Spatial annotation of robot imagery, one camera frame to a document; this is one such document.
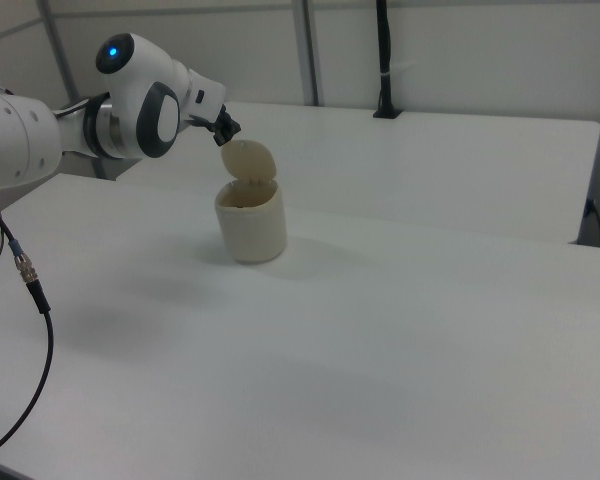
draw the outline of white table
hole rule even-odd
[[[577,239],[600,125],[229,103],[267,145],[287,205],[557,243]],[[119,181],[215,195],[231,180],[204,129]]]
[[[600,250],[287,209],[271,263],[213,198],[60,175],[5,212],[52,306],[35,479],[600,479]],[[44,322],[0,262],[0,435]]]

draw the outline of wall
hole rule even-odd
[[[100,45],[133,32],[224,83],[230,100],[305,101],[291,0],[52,0],[50,6],[82,95],[104,90],[94,67]]]
[[[405,6],[432,3],[443,6]],[[524,4],[449,6],[462,3]],[[324,105],[374,108],[377,103],[373,4],[314,0]],[[600,3],[398,5],[389,9],[396,106],[600,122]],[[600,210],[600,150],[591,195]],[[585,222],[585,243],[598,244],[595,227],[593,218]]]
[[[305,2],[311,50],[303,30]],[[53,44],[36,3],[46,6],[57,28]],[[397,106],[600,122],[600,2],[389,3]],[[0,83],[52,108],[67,101],[67,91],[102,92],[95,52],[110,35],[132,31],[225,83],[231,100],[311,105],[315,96],[322,105],[371,109],[379,90],[373,5],[372,0],[1,1]],[[59,48],[61,64],[65,59],[60,71],[52,47]],[[73,84],[68,90],[61,73]],[[128,165],[106,168],[115,178]],[[64,159],[62,169],[93,175],[89,162],[79,158]],[[591,195],[600,209],[600,151]],[[582,238],[597,244],[592,219],[585,221]]]

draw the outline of cable connector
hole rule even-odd
[[[38,280],[36,269],[33,268],[31,259],[29,259],[26,253],[22,252],[21,255],[13,257],[13,259],[16,262],[16,268],[20,272],[20,276],[24,283],[29,284]]]
[[[51,307],[42,291],[42,285],[40,284],[40,280],[38,280],[38,274],[36,273],[36,269],[33,268],[31,259],[24,253],[20,243],[15,238],[9,242],[9,247],[11,247],[11,251],[13,252],[13,260],[16,262],[16,268],[20,272],[20,276],[24,283],[27,284],[27,289],[33,297],[33,300],[36,302],[38,312],[45,314],[51,311]]]

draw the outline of cup lid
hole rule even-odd
[[[229,173],[243,182],[270,182],[276,176],[271,152],[254,140],[231,140],[222,146],[221,155]]]

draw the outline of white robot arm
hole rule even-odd
[[[207,128],[219,146],[240,131],[224,107],[223,85],[188,70],[138,35],[107,40],[96,68],[108,92],[64,110],[0,94],[0,189],[52,174],[63,152],[157,158],[189,125]]]

